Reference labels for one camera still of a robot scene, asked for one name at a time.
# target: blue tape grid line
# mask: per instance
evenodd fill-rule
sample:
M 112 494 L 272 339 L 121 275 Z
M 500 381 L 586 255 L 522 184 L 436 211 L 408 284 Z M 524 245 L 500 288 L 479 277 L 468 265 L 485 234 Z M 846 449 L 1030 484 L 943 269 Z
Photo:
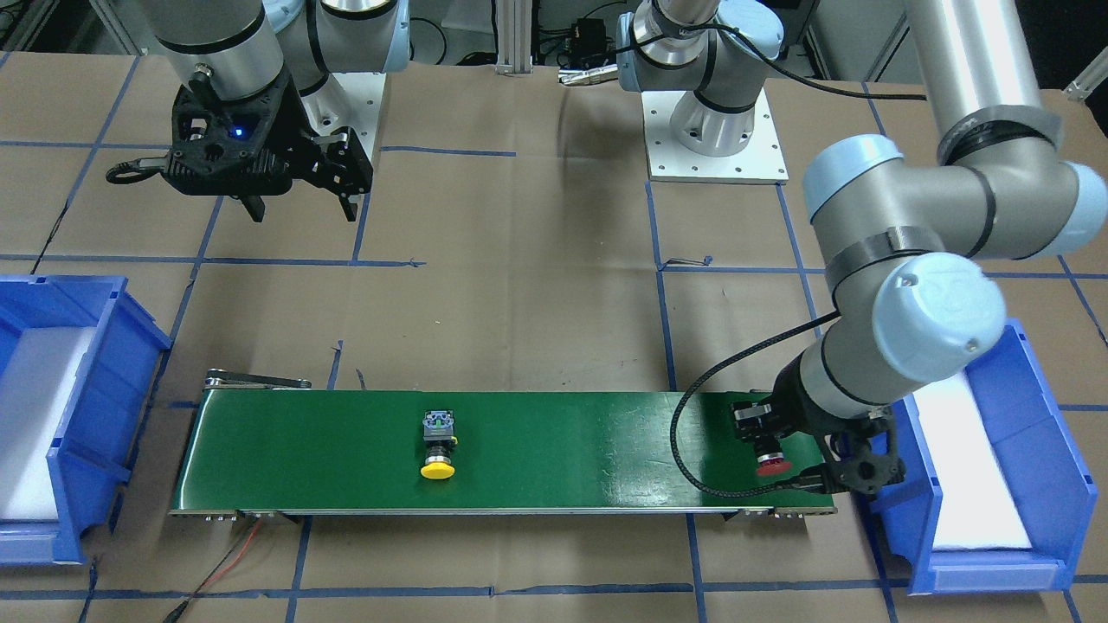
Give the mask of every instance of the blue tape grid line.
M 1099 581 L 1091 582 L 1090 578 Z M 1077 576 L 1075 583 L 1108 583 L 1104 576 Z M 891 585 L 904 588 L 906 580 L 892 580 Z M 856 591 L 876 590 L 880 580 L 815 580 L 794 582 L 702 582 L 704 593 L 753 593 L 780 591 Z M 526 589 L 496 590 L 495 586 L 349 586 L 318 589 L 245 589 L 240 591 L 205 592 L 196 599 L 321 599 L 321 598 L 491 598 L 524 595 L 611 595 L 695 593 L 696 586 L 687 582 L 654 584 L 541 584 Z M 30 590 L 0 591 L 0 600 L 51 601 L 83 600 L 85 590 Z M 96 590 L 92 601 L 100 600 L 170 600 L 188 596 L 186 591 L 141 591 L 136 589 Z
M 1104 325 L 1100 324 L 1100 320 L 1097 318 L 1096 312 L 1094 312 L 1092 306 L 1089 305 L 1089 299 L 1085 298 L 1085 293 L 1081 292 L 1081 286 L 1080 284 L 1077 283 L 1077 278 L 1074 276 L 1074 272 L 1069 269 L 1069 264 L 1066 262 L 1066 258 L 1059 255 L 1058 263 L 1061 264 L 1061 269 L 1066 273 L 1066 276 L 1069 278 L 1069 285 L 1074 286 L 1074 292 L 1077 293 L 1077 298 L 1081 302 L 1081 305 L 1085 307 L 1085 313 L 1089 315 L 1089 319 L 1091 319 L 1092 324 L 1096 325 L 1097 333 L 1100 335 L 1100 341 L 1108 345 L 1108 337 L 1105 337 Z
M 708 604 L 704 599 L 704 575 L 700 572 L 700 545 L 696 538 L 696 517 L 685 513 L 685 528 L 689 533 L 689 560 L 693 563 L 693 594 L 696 598 L 698 623 L 708 623 Z
M 780 182 L 773 184 L 777 188 L 777 201 L 781 204 L 781 217 L 784 219 L 784 229 L 789 233 L 789 244 L 792 246 L 792 257 L 797 262 L 797 270 L 800 276 L 800 287 L 804 290 L 804 303 L 808 304 L 808 315 L 811 319 L 815 319 L 819 316 L 815 314 L 815 302 L 812 300 L 812 288 L 808 283 L 808 277 L 804 275 L 804 259 L 800 255 L 800 242 L 797 239 L 797 232 L 792 228 L 792 216 L 789 215 L 789 202 L 784 200 L 784 188 Z M 820 328 L 815 327 L 815 336 L 820 336 Z
M 84 596 L 84 605 L 81 607 L 81 615 L 78 616 L 76 623 L 84 623 L 89 620 L 89 607 L 92 605 L 92 599 L 96 594 L 96 579 L 99 576 L 96 562 L 96 560 L 93 560 L 92 564 L 89 565 L 89 592 Z
M 1081 623 L 1081 613 L 1077 611 L 1077 603 L 1074 601 L 1074 595 L 1070 594 L 1069 589 L 1063 591 L 1061 596 L 1066 599 L 1066 606 L 1069 607 L 1069 616 L 1073 617 L 1074 623 Z
M 300 590 L 300 582 L 304 580 L 304 562 L 308 559 L 308 539 L 311 537 L 311 523 L 312 523 L 312 517 L 307 515 L 304 518 L 304 525 L 300 528 L 300 545 L 296 551 L 296 570 L 293 572 L 293 585 L 289 589 L 288 610 L 285 611 L 285 623 L 295 623 L 296 601 L 298 598 L 308 596 L 302 594 L 304 591 Z M 339 595 L 319 595 L 319 596 L 339 596 Z
M 661 314 L 661 341 L 666 349 L 666 378 L 669 381 L 669 391 L 677 391 L 677 367 L 674 364 L 674 340 L 669 331 L 669 306 L 666 303 L 666 279 L 661 275 L 666 268 L 661 262 L 661 243 L 658 238 L 658 216 L 654 210 L 654 190 L 650 181 L 646 184 L 646 210 L 650 217 L 650 242 L 654 248 L 655 284 L 658 288 L 658 309 Z
M 61 149 L 85 149 L 100 147 L 102 150 L 158 150 L 168 151 L 170 145 L 152 143 L 74 143 L 69 141 L 0 141 L 0 147 L 61 147 Z
M 335 389 L 335 384 L 339 380 L 339 361 L 342 359 L 342 340 L 339 340 L 338 347 L 331 347 L 335 350 L 335 359 L 331 361 L 331 375 L 327 377 L 327 389 Z
M 862 92 L 869 95 L 870 85 L 864 82 L 862 82 L 861 84 L 862 84 Z M 878 103 L 873 100 L 865 100 L 865 101 L 869 102 L 870 104 L 870 112 L 873 113 L 873 121 L 878 123 L 878 132 L 880 132 L 882 136 L 889 136 L 889 133 L 885 132 L 885 124 L 881 123 L 881 113 L 878 112 Z
M 355 234 L 353 252 L 350 254 L 350 262 L 358 262 L 361 256 L 361 245 L 366 237 L 366 219 L 369 218 L 369 193 L 361 200 L 361 217 L 358 219 L 358 233 Z
M 382 152 L 417 152 L 422 154 L 448 154 L 448 155 L 482 155 L 499 157 L 515 157 L 515 152 L 496 152 L 488 150 L 448 150 L 440 147 L 420 147 L 416 145 L 384 145 Z

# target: yellow push button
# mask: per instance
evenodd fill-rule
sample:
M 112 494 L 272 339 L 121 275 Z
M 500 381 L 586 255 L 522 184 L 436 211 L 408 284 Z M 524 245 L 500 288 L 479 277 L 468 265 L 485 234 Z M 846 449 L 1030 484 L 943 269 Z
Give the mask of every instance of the yellow push button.
M 435 461 L 420 468 L 419 472 L 423 478 L 430 480 L 445 480 L 451 476 L 454 476 L 454 466 L 445 463 L 442 461 Z

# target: blue plastic bin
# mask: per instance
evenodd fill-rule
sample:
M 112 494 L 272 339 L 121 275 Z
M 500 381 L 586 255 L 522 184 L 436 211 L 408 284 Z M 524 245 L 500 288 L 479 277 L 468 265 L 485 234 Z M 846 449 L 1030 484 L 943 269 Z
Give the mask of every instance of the blue plastic bin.
M 966 377 L 1032 549 L 934 551 L 943 488 L 910 396 L 893 406 L 907 478 L 870 503 L 889 548 L 912 563 L 909 594 L 1068 589 L 1097 488 L 1018 320 Z
M 94 328 L 81 331 L 84 339 L 91 334 L 88 350 L 74 364 L 72 392 L 58 399 L 64 408 L 42 457 L 58 519 L 0 517 L 0 564 L 83 563 L 81 533 L 106 520 L 117 486 L 131 476 L 126 466 L 135 429 L 154 367 L 161 351 L 170 347 L 170 338 L 124 292 L 126 283 L 125 277 L 0 275 L 0 380 L 11 371 L 9 364 L 25 331 Z M 43 355 L 43 360 L 50 359 Z M 0 412 L 4 417 L 18 413 Z M 42 421 L 47 422 L 42 430 L 49 433 L 47 427 L 53 425 Z

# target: black cable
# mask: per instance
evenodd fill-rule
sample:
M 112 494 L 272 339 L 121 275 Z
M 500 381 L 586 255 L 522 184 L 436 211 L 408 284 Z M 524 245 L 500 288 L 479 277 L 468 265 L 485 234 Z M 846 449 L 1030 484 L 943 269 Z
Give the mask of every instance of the black cable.
M 881 71 L 879 71 L 878 75 L 873 79 L 874 82 L 881 82 L 881 76 L 885 74 L 885 70 L 889 69 L 890 63 L 892 63 L 893 59 L 896 58 L 896 52 L 900 51 L 900 47 L 904 44 L 904 40 L 907 39 L 907 33 L 911 31 L 912 27 L 904 28 L 904 32 L 901 33 L 900 41 L 897 41 L 896 45 L 893 47 L 893 51 L 890 52 L 889 58 L 885 59 L 885 64 L 881 65 Z
M 739 32 L 739 29 L 737 28 L 731 28 L 729 25 L 724 25 L 721 23 L 702 23 L 700 25 L 690 25 L 688 28 L 685 28 L 684 30 L 686 32 L 696 32 L 700 30 L 718 30 L 721 32 L 728 32 L 730 34 L 733 34 L 736 39 L 738 39 L 743 45 L 746 45 L 747 49 L 752 51 L 755 55 L 761 59 L 763 63 L 768 64 L 776 71 L 780 72 L 782 75 L 791 78 L 792 80 L 796 80 L 797 82 L 806 86 L 811 86 L 812 89 L 815 89 L 818 91 L 823 91 L 825 93 L 833 93 L 835 95 L 844 95 L 847 98 L 858 98 L 860 100 L 912 100 L 912 101 L 923 101 L 923 102 L 927 101 L 926 95 L 919 95 L 914 93 L 861 93 L 858 91 L 848 91 L 845 89 L 838 89 L 835 86 L 828 86 L 827 84 L 820 84 L 819 82 L 809 80 L 802 75 L 797 75 L 796 73 L 792 73 L 791 71 L 784 69 L 783 67 L 774 62 L 772 59 L 763 54 L 762 51 L 759 50 L 758 47 L 755 45 L 749 39 L 747 39 L 745 34 Z
M 193 589 L 193 592 L 188 593 L 188 595 L 179 604 L 177 604 L 177 607 L 173 609 L 170 612 L 170 614 L 165 615 L 165 619 L 162 620 L 162 623 L 176 623 L 176 621 L 181 620 L 181 616 L 185 614 L 185 610 L 188 607 L 188 604 L 192 603 L 194 599 L 196 599 L 196 595 L 199 594 L 201 589 L 204 588 L 204 584 L 207 584 L 207 581 L 211 580 L 212 576 L 215 575 L 217 571 L 219 571 L 219 568 L 223 566 L 223 563 L 227 562 L 227 559 L 230 558 L 230 554 L 235 553 L 235 550 L 237 550 L 238 547 L 242 545 L 244 541 L 246 541 L 246 538 L 250 534 L 250 531 L 254 529 L 254 524 L 257 523 L 259 519 L 255 517 L 254 521 L 247 524 L 247 527 L 243 530 L 243 533 L 239 534 L 237 539 L 235 539 L 234 543 L 232 543 L 230 549 L 227 550 L 227 553 L 223 554 L 223 558 L 219 559 L 219 562 L 212 568 L 212 571 L 208 572 L 208 574 L 204 578 L 204 580 L 201 580 L 201 583 L 196 584 L 196 588 Z
M 433 21 L 431 21 L 429 19 L 425 19 L 425 18 L 409 18 L 409 20 L 413 21 L 413 22 L 429 23 L 432 27 L 434 27 L 435 30 L 439 31 L 439 37 L 442 38 L 442 53 L 439 54 L 439 60 L 434 61 L 434 64 L 441 65 L 442 61 L 447 58 L 447 33 L 443 32 L 441 28 L 439 28 L 439 24 L 434 23 Z
M 787 330 L 784 333 L 778 334 L 778 335 L 776 335 L 776 336 L 773 336 L 771 338 L 763 339 L 762 341 L 759 341 L 758 344 L 751 346 L 750 348 L 747 348 L 746 350 L 742 350 L 740 353 L 731 355 L 727 359 L 724 359 L 722 361 L 716 364 L 708 371 L 706 371 L 705 374 L 700 375 L 700 378 L 698 378 L 695 381 L 693 381 L 693 385 L 689 385 L 689 388 L 685 390 L 684 395 L 681 395 L 681 399 L 678 400 L 677 407 L 674 409 L 674 417 L 673 417 L 673 419 L 669 420 L 669 451 L 674 456 L 674 462 L 677 463 L 677 469 L 681 470 L 681 476 L 684 476 L 686 480 L 688 480 L 690 483 L 693 483 L 694 487 L 696 487 L 697 489 L 704 491 L 705 493 L 708 493 L 709 496 L 715 496 L 717 498 L 732 498 L 732 499 L 733 498 L 751 498 L 751 497 L 755 497 L 755 496 L 761 496 L 763 493 L 769 493 L 771 491 L 779 491 L 781 489 L 796 489 L 797 488 L 797 481 L 793 480 L 793 479 L 791 479 L 791 478 L 790 479 L 786 479 L 786 480 L 779 480 L 779 481 L 772 482 L 770 484 L 763 484 L 761 487 L 756 487 L 753 489 L 747 489 L 745 491 L 722 491 L 722 490 L 719 490 L 719 489 L 716 489 L 716 488 L 712 488 L 712 487 L 709 487 L 709 486 L 705 484 L 704 482 L 701 482 L 700 480 L 698 480 L 697 477 L 693 476 L 693 472 L 689 471 L 689 468 L 685 466 L 685 461 L 681 460 L 681 453 L 677 449 L 677 423 L 678 423 L 678 421 L 680 421 L 681 411 L 685 410 L 685 405 L 687 405 L 688 401 L 689 401 L 689 399 L 693 398 L 693 395 L 696 394 L 696 391 L 698 389 L 700 389 L 701 385 L 704 385 L 705 382 L 707 382 L 708 379 L 710 379 L 711 377 L 716 376 L 716 374 L 719 372 L 720 370 L 722 370 L 724 368 L 727 368 L 728 366 L 737 364 L 737 362 L 741 361 L 742 359 L 746 359 L 747 357 L 753 355 L 755 353 L 758 353 L 759 350 L 763 350 L 766 348 L 769 348 L 770 346 L 773 346 L 774 344 L 778 344 L 780 341 L 784 341 L 784 340 L 789 339 L 790 337 L 796 337 L 796 336 L 798 336 L 798 335 L 800 335 L 800 334 L 802 334 L 804 331 L 809 331 L 811 329 L 814 329 L 815 327 L 818 327 L 820 325 L 830 323 L 831 320 L 834 320 L 838 317 L 839 317 L 839 312 L 832 312 L 832 313 L 830 313 L 830 314 L 828 314 L 825 316 L 821 316 L 821 317 L 819 317 L 819 318 L 817 318 L 817 319 L 814 319 L 814 320 L 812 320 L 810 323 L 804 323 L 803 325 L 800 325 L 799 327 L 791 328 L 791 329 L 789 329 L 789 330 Z
M 587 13 L 585 13 L 584 16 L 582 16 L 581 19 L 583 19 L 583 20 L 584 19 L 588 19 L 588 16 L 595 13 L 596 11 L 599 11 L 601 9 L 607 9 L 608 7 L 615 7 L 616 4 L 626 4 L 626 3 L 627 3 L 627 0 L 619 0 L 618 2 L 608 2 L 607 4 L 601 4 L 599 7 L 593 9 L 592 11 L 588 11 Z

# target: black strap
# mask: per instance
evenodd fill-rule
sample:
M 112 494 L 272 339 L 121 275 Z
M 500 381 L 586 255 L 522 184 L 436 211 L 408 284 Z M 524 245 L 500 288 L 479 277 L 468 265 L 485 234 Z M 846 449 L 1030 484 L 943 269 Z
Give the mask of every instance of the black strap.
M 254 19 L 245 29 L 243 29 L 238 34 L 228 37 L 222 41 L 214 41 L 212 43 L 201 43 L 198 45 L 188 43 L 174 43 L 172 41 L 165 41 L 158 38 L 157 40 L 165 45 L 166 50 L 177 52 L 179 54 L 191 54 L 195 57 L 203 57 L 206 54 L 215 54 L 217 52 L 223 52 L 224 50 L 229 50 L 239 43 L 245 42 L 247 39 L 254 37 L 254 33 L 261 30 L 261 24 L 266 23 L 266 10 L 261 8 L 258 11 L 258 17 Z
M 704 91 L 708 88 L 708 83 L 711 82 L 711 75 L 716 73 L 716 40 L 719 39 L 715 33 L 708 37 L 708 59 L 705 63 L 704 78 L 700 79 L 700 84 L 697 85 L 694 91 Z
M 966 254 L 966 257 L 973 257 L 988 244 L 988 237 L 993 235 L 993 225 L 996 224 L 996 194 L 993 193 L 993 186 L 989 185 L 985 174 L 972 166 L 966 166 L 965 168 L 974 174 L 974 177 L 981 182 L 981 186 L 985 191 L 985 226 L 982 228 L 981 236 L 974 243 L 973 248 Z
M 717 104 L 716 102 L 712 102 L 708 98 L 705 98 L 704 93 L 701 93 L 700 91 L 694 91 L 693 95 L 696 98 L 696 101 L 700 102 L 701 104 L 708 106 L 709 109 L 711 109 L 711 110 L 714 110 L 716 112 L 721 112 L 724 114 L 739 114 L 739 113 L 743 113 L 743 112 L 747 112 L 748 110 L 755 108 L 755 104 L 758 103 L 758 100 L 755 100 L 753 102 L 750 102 L 749 104 L 747 104 L 745 106 L 725 106 L 722 104 Z
M 327 61 L 324 60 L 324 50 L 319 47 L 319 28 L 317 23 L 316 6 L 319 0 L 308 0 L 305 10 L 308 17 L 308 45 L 311 47 L 311 59 L 316 61 L 316 69 L 324 72 L 324 74 L 330 73 L 327 69 Z

